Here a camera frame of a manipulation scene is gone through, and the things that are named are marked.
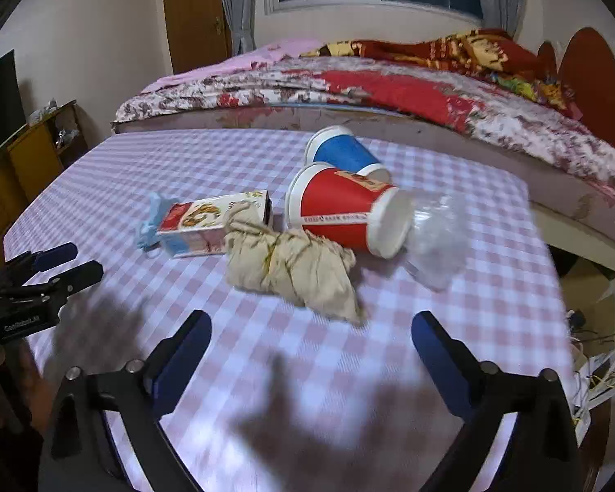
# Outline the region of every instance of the cloth bundle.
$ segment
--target cloth bundle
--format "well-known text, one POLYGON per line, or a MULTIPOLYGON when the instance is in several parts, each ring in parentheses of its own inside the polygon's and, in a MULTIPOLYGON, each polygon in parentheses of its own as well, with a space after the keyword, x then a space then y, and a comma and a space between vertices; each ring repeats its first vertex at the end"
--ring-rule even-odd
POLYGON ((224 216, 228 282, 234 287, 282 296, 327 317, 364 323, 348 273, 353 251, 309 231, 276 233, 251 204, 233 205, 224 216))

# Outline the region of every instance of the gingham bedsheet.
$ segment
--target gingham bedsheet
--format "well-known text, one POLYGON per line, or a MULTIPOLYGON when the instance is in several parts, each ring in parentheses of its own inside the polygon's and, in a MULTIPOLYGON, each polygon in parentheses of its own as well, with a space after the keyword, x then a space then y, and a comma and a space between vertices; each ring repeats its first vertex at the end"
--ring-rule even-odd
MULTIPOLYGON (((415 282, 400 257, 360 255, 362 329, 272 296, 232 289, 225 256, 170 259, 134 245, 151 191, 186 200, 269 189, 276 215, 310 137, 272 130, 179 130, 114 136, 52 183, 5 236, 7 258, 72 241, 72 264, 97 259, 99 285, 69 299, 60 324, 30 337, 59 383, 146 357, 194 309, 212 318, 208 351, 162 425, 207 492, 415 491, 460 428, 410 341, 431 310, 478 360, 505 371, 554 368, 571 384, 558 280, 528 210, 525 184, 464 159, 365 140, 405 189, 464 195, 471 249, 446 292, 415 282)), ((52 272, 34 282, 47 280, 52 272)), ((116 445, 134 487, 149 490, 118 415, 116 445)), ((504 420, 475 484, 484 490, 512 420, 504 420)))

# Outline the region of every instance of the clear plastic bag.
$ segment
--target clear plastic bag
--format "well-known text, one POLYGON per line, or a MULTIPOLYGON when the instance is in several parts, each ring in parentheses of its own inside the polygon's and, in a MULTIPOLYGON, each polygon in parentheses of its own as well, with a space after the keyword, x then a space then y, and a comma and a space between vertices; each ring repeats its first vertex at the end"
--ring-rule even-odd
POLYGON ((423 191, 414 200, 405 268, 425 287, 444 290, 466 265, 469 238, 460 195, 423 191))

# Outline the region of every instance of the small printed box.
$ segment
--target small printed box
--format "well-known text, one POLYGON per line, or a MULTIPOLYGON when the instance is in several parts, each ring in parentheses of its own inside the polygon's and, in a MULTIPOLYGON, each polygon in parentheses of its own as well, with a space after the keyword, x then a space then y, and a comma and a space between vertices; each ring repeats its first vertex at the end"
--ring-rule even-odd
POLYGON ((174 257, 225 253, 223 216, 235 203, 249 201, 260 220, 271 223, 271 200, 266 190, 254 190, 176 203, 157 229, 162 246, 174 257))

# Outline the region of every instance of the cardboard box on floor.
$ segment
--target cardboard box on floor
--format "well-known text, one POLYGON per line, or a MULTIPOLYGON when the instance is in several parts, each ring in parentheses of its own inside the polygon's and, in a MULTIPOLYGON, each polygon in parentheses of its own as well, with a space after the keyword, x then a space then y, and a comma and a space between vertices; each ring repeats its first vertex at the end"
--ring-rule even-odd
MULTIPOLYGON (((608 290, 610 280, 587 259, 576 261, 571 270, 561 280, 563 301, 568 310, 580 310, 585 316, 582 333, 574 336, 579 340, 588 340, 597 335, 611 335, 615 332, 615 296, 601 299, 608 290)), ((588 357, 610 351, 615 347, 608 342, 593 341, 583 344, 588 357)))

